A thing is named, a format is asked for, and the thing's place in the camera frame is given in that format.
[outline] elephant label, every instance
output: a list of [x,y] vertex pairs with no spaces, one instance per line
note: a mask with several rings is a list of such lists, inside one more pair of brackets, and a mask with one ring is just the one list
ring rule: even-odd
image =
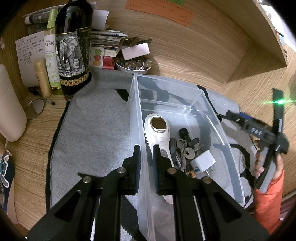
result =
[[57,64],[60,76],[72,77],[86,71],[77,32],[56,34],[56,46],[58,51]]

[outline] green laser light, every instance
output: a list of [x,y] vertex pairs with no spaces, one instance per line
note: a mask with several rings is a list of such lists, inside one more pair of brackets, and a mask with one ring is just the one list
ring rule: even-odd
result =
[[277,103],[278,103],[278,104],[283,104],[283,103],[285,103],[285,100],[283,100],[283,99],[278,100]]
[[263,104],[285,104],[285,103],[291,103],[291,102],[296,102],[296,100],[280,99],[278,101],[266,101],[266,102],[263,102]]

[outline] white plastic container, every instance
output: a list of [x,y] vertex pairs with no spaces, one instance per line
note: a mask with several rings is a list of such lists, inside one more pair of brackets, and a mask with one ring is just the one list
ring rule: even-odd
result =
[[131,117],[132,146],[141,147],[140,187],[136,195],[139,228],[148,241],[175,240],[173,205],[155,191],[152,155],[145,141],[144,121],[151,113],[166,118],[171,138],[180,138],[179,129],[187,128],[191,138],[198,137],[203,151],[209,150],[216,163],[210,177],[240,205],[244,192],[230,145],[205,94],[196,85],[134,74],[128,105]]
[[8,72],[0,65],[0,133],[10,142],[25,131],[27,117],[11,85]]

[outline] wine bottle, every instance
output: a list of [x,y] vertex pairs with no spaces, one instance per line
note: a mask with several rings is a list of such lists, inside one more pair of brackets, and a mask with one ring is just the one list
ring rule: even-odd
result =
[[93,12],[86,0],[69,0],[56,18],[57,64],[66,100],[91,80],[89,39]]

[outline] orange sleeve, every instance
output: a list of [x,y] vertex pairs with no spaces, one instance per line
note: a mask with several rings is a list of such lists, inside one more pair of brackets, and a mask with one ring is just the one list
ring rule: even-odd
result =
[[272,179],[266,193],[256,189],[255,219],[271,234],[280,225],[281,198],[284,187],[284,174]]

